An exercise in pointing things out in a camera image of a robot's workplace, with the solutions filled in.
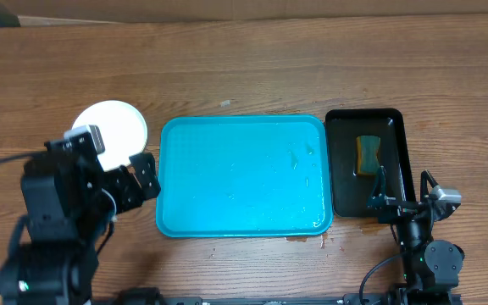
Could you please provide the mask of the white plate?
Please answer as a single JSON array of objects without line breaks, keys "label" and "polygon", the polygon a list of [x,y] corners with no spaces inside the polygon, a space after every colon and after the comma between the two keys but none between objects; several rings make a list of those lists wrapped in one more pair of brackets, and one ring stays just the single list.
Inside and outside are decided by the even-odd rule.
[{"label": "white plate", "polygon": [[95,125],[100,131],[104,152],[98,160],[105,171],[130,165],[130,156],[142,153],[147,144],[147,123],[132,105],[107,100],[84,110],[72,125]]}]

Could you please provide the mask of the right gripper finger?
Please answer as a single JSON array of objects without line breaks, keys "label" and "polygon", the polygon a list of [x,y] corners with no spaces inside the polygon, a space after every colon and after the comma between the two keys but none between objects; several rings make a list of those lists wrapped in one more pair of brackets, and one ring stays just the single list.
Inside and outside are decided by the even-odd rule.
[{"label": "right gripper finger", "polygon": [[370,202],[384,202],[386,196],[385,168],[380,166],[375,176],[374,187],[369,196]]},{"label": "right gripper finger", "polygon": [[429,196],[429,187],[434,188],[438,186],[437,181],[432,174],[426,169],[421,172],[420,176],[420,198],[425,199]]}]

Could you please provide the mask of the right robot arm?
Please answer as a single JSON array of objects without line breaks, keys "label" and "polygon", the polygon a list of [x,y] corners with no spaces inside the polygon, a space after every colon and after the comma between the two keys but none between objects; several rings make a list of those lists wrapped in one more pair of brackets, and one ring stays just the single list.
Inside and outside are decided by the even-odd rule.
[{"label": "right robot arm", "polygon": [[[363,278],[358,299],[361,304],[460,304],[452,289],[458,286],[463,267],[463,249],[449,241],[436,240],[434,224],[450,217],[462,202],[461,193],[444,188],[429,171],[421,173],[420,200],[402,201],[386,193],[385,169],[379,167],[367,207],[379,212],[377,220],[388,224],[400,252],[376,264]],[[375,301],[364,294],[368,279],[380,268],[402,261],[402,284]]]}]

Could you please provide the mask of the green yellow sponge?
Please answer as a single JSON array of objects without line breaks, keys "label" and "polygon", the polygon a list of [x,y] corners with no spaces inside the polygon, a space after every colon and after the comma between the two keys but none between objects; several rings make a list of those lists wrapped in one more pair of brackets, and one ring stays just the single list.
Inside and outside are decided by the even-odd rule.
[{"label": "green yellow sponge", "polygon": [[378,136],[358,136],[357,175],[375,175],[380,167],[379,151],[381,140]]}]

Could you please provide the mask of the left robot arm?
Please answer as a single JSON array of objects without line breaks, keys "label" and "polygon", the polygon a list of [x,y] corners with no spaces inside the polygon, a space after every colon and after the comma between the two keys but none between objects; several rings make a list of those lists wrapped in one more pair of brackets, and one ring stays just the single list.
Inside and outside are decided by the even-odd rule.
[{"label": "left robot arm", "polygon": [[161,187],[150,153],[104,171],[92,152],[52,150],[25,164],[27,209],[0,268],[4,304],[85,304],[92,298],[98,255],[118,214],[139,208]]}]

